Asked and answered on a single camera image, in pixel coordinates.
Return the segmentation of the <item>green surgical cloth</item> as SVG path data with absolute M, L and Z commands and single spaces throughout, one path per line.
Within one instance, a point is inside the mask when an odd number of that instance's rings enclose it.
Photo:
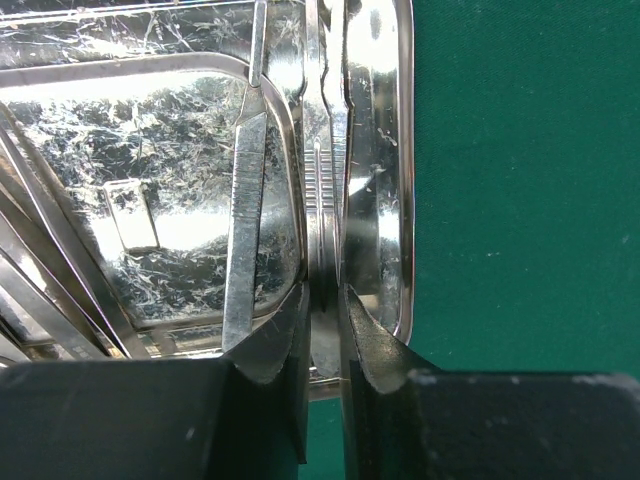
M 415 1 L 412 347 L 639 373 L 639 5 Z

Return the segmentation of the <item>small steel blade packet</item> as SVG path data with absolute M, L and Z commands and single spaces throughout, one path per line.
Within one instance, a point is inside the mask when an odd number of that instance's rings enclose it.
M 124 249 L 158 248 L 159 241 L 143 182 L 138 178 L 109 181 L 103 185 L 103 190 Z

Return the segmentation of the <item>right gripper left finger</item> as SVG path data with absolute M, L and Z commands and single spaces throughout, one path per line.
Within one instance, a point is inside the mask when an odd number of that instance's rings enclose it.
M 1 374 L 5 479 L 294 479 L 310 292 L 217 358 L 22 363 Z

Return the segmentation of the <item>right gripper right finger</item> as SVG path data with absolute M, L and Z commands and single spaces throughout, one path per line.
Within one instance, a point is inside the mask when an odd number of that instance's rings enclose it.
M 349 479 L 635 479 L 639 384 L 624 374 L 443 370 L 338 297 Z

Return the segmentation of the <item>steel scalpel handle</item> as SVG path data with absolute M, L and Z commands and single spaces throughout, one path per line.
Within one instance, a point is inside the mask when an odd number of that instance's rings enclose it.
M 265 168 L 267 112 L 261 86 L 268 4 L 254 3 L 248 84 L 235 125 L 222 349 L 252 332 Z
M 337 294 L 347 197 L 346 3 L 307 1 L 305 21 L 302 113 L 311 358 L 320 375 L 334 377 L 340 368 Z

